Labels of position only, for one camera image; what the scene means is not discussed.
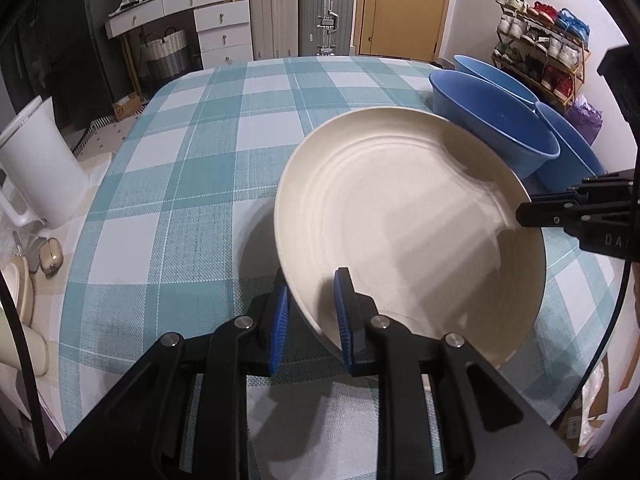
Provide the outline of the beige suitcase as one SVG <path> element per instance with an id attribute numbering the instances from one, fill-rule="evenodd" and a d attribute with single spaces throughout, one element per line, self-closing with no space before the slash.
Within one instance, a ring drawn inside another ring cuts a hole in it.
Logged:
<path id="1" fill-rule="evenodd" d="M 254 60 L 298 55 L 298 0 L 250 0 Z"/>

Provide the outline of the shoe rack with shoes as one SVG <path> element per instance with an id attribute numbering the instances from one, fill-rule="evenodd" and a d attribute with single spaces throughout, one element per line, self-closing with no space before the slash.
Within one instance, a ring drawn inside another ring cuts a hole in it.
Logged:
<path id="1" fill-rule="evenodd" d="M 540 1 L 495 2 L 501 15 L 492 64 L 566 112 L 586 82 L 589 25 L 567 8 Z"/>

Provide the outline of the blue bowl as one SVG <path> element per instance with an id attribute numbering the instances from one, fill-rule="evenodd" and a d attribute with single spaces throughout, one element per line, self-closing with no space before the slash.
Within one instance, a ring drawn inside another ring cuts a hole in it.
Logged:
<path id="1" fill-rule="evenodd" d="M 560 156 L 559 141 L 536 113 L 495 84 L 455 70 L 428 79 L 434 113 L 485 142 L 520 178 Z"/>
<path id="2" fill-rule="evenodd" d="M 499 70 L 493 65 L 489 65 L 477 58 L 471 58 L 470 56 L 463 54 L 456 54 L 454 56 L 454 68 L 458 72 L 484 79 L 491 84 L 500 87 L 506 93 L 514 96 L 514 98 L 517 98 L 532 110 L 535 109 L 538 98 L 533 94 L 533 91 L 529 90 L 529 88 L 525 87 L 524 84 L 521 84 L 518 80 L 503 70 Z"/>
<path id="3" fill-rule="evenodd" d="M 605 174 L 605 169 L 582 135 L 556 110 L 543 102 L 535 105 L 537 116 L 554 134 L 560 156 L 549 160 L 537 171 L 542 186 L 551 192 L 565 190 L 582 179 Z"/>

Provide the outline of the white electric kettle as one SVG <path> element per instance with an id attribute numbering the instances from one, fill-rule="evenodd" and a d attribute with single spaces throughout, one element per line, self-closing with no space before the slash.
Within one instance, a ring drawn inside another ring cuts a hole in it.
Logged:
<path id="1" fill-rule="evenodd" d="M 36 221 L 57 229 L 73 217 L 89 178 L 55 125 L 51 99 L 36 96 L 2 130 L 1 168 L 26 205 L 21 214 L 6 196 L 1 208 L 14 226 Z"/>

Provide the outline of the silver suitcase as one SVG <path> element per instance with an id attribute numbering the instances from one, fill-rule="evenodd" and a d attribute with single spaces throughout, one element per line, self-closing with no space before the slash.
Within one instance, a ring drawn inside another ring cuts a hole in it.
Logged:
<path id="1" fill-rule="evenodd" d="M 298 55 L 349 56 L 354 0 L 298 0 Z"/>

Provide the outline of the wooden door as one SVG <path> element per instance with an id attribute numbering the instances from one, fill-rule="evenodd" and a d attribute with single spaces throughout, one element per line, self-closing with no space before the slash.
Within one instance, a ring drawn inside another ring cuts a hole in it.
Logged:
<path id="1" fill-rule="evenodd" d="M 448 6 L 449 0 L 356 0 L 355 52 L 434 62 Z"/>

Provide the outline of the white dresser with drawers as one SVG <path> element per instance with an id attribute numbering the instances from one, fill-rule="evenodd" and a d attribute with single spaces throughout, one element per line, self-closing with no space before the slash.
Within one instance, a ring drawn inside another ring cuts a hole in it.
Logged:
<path id="1" fill-rule="evenodd" d="M 106 34 L 118 37 L 186 11 L 193 16 L 206 70 L 254 60 L 248 0 L 145 0 L 112 13 L 105 23 Z"/>

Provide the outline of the striped laundry basket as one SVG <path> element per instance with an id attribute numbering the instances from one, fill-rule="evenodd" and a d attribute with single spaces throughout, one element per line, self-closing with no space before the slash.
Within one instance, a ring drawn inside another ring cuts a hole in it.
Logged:
<path id="1" fill-rule="evenodd" d="M 163 36 L 143 38 L 142 58 L 155 81 L 168 81 L 192 70 L 192 56 L 184 29 L 169 27 Z"/>

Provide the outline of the purple bag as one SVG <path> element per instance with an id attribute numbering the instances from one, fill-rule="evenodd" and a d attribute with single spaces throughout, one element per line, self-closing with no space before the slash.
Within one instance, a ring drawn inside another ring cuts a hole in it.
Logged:
<path id="1" fill-rule="evenodd" d="M 565 118 L 582 135 L 589 145 L 597 139 L 603 126 L 603 115 L 584 96 L 578 96 L 567 109 Z"/>

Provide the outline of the teal plaid tablecloth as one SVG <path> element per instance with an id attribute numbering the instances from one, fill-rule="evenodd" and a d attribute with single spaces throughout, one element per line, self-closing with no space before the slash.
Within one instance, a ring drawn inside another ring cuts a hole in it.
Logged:
<path id="1" fill-rule="evenodd" d="M 282 170 L 314 128 L 370 106 L 429 110 L 432 66 L 285 58 L 201 70 L 149 102 L 82 230 L 60 328 L 60 421 L 75 428 L 160 335 L 211 333 L 268 292 Z M 370 479 L 378 392 L 293 313 L 273 378 L 248 381 L 256 479 Z"/>

